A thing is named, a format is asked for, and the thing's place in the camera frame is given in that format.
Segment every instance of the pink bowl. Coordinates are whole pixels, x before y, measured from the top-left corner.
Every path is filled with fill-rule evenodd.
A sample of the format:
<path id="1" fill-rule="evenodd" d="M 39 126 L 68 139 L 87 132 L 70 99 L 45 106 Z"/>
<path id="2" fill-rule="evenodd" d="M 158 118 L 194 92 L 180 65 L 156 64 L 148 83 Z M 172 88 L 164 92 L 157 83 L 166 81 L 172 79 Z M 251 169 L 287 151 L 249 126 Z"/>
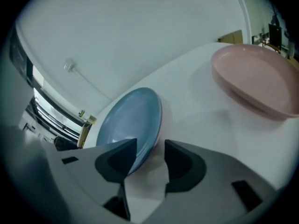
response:
<path id="1" fill-rule="evenodd" d="M 214 77 L 255 107 L 277 118 L 299 116 L 299 73 L 280 54 L 237 44 L 216 51 Z"/>

